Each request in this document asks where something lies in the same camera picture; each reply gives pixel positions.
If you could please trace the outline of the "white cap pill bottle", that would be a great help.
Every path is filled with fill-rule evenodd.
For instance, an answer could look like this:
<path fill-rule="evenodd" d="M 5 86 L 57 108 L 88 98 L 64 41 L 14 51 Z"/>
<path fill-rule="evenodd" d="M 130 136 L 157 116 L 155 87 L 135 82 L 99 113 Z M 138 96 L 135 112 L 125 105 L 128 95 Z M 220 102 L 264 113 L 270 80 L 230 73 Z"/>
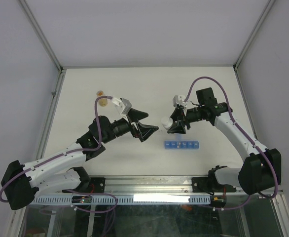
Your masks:
<path fill-rule="evenodd" d="M 169 130 L 173 126 L 173 119 L 170 117 L 163 117 L 161 123 L 166 130 Z"/>

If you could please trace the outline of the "blue weekly pill organizer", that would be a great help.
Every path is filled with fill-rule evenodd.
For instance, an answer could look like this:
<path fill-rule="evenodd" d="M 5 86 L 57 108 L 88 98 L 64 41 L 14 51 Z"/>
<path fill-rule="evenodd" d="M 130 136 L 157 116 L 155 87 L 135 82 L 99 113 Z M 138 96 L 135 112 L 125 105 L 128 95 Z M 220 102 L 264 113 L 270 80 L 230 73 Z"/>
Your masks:
<path fill-rule="evenodd" d="M 173 140 L 165 140 L 166 150 L 197 150 L 200 148 L 197 140 L 184 140 L 181 134 L 176 134 Z"/>

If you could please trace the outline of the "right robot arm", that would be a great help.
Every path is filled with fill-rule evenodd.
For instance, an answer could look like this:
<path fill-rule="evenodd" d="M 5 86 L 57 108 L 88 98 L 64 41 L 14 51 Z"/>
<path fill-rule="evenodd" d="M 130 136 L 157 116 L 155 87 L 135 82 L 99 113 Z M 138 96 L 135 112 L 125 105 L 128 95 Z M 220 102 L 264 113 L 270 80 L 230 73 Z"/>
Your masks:
<path fill-rule="evenodd" d="M 232 111 L 225 102 L 218 103 L 212 88 L 196 91 L 198 105 L 187 108 L 183 96 L 175 96 L 175 107 L 170 117 L 161 120 L 169 134 L 185 134 L 193 122 L 208 121 L 217 128 L 239 153 L 243 165 L 241 168 L 220 166 L 208 172 L 207 186 L 219 191 L 224 185 L 240 187 L 248 195 L 260 194 L 269 188 L 278 191 L 281 184 L 281 154 L 277 149 L 268 149 L 250 136 L 232 118 Z"/>

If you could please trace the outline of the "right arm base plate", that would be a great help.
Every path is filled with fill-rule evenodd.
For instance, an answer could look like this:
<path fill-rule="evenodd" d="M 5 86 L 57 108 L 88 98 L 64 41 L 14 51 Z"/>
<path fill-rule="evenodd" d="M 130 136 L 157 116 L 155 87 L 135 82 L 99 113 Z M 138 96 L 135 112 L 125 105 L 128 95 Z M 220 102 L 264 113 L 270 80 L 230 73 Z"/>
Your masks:
<path fill-rule="evenodd" d="M 217 165 L 215 168 L 208 171 L 207 176 L 192 177 L 192 191 L 194 193 L 207 193 L 211 196 L 214 196 L 215 193 L 235 193 L 236 188 L 229 184 L 219 184 L 219 182 L 216 180 L 215 172 L 222 168 L 227 168 L 227 166 Z"/>

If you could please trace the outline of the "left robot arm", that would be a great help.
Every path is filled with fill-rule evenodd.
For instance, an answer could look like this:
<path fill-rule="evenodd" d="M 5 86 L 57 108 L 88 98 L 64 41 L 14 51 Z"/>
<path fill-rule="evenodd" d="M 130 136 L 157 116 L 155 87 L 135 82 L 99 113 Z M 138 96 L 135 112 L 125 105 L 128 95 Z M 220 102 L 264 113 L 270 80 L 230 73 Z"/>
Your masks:
<path fill-rule="evenodd" d="M 18 160 L 11 162 L 0 182 L 0 201 L 18 210 L 39 196 L 57 191 L 86 192 L 90 177 L 83 165 L 104 152 L 104 144 L 127 133 L 146 141 L 159 129 L 140 122 L 146 117 L 147 113 L 135 109 L 114 122 L 96 115 L 88 131 L 58 154 L 24 164 Z"/>

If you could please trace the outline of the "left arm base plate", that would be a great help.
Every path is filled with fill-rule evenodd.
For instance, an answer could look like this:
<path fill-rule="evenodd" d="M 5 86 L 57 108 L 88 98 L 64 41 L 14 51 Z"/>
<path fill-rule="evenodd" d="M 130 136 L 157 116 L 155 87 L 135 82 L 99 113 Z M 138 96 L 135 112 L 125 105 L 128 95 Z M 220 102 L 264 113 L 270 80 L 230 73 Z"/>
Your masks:
<path fill-rule="evenodd" d="M 105 177 L 90 177 L 89 181 L 84 181 L 73 191 L 79 193 L 104 193 L 106 186 Z"/>

